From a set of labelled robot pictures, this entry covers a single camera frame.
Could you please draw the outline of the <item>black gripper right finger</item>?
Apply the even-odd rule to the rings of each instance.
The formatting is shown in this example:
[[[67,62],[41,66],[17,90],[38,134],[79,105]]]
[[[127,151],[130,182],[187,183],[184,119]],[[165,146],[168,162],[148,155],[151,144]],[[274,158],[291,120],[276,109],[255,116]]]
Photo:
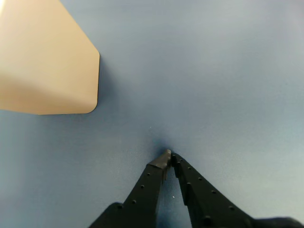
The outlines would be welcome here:
[[[193,228],[252,228],[254,219],[228,200],[180,155],[171,164]]]

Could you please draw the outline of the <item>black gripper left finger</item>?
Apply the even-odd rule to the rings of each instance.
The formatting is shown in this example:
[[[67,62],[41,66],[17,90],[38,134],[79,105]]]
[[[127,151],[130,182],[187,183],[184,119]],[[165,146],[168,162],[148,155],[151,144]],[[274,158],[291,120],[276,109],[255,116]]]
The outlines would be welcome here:
[[[148,163],[123,203],[115,202],[90,225],[91,228],[155,228],[159,195],[171,167],[171,150]]]

